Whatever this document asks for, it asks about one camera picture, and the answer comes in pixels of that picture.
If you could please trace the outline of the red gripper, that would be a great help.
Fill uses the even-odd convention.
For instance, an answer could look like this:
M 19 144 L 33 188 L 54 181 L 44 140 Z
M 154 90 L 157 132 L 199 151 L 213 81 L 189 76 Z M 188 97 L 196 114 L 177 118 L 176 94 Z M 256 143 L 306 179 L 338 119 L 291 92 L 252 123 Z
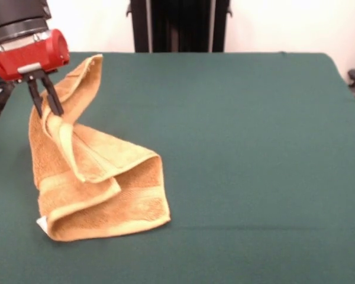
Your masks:
M 6 81 L 18 80 L 35 70 L 55 70 L 68 64 L 69 60 L 69 48 L 64 35 L 58 29 L 47 30 L 0 44 L 0 77 Z M 48 75 L 44 75 L 41 81 L 53 114 L 63 115 L 53 82 Z M 43 99 L 37 82 L 28 78 L 27 85 L 38 116 L 42 117 Z

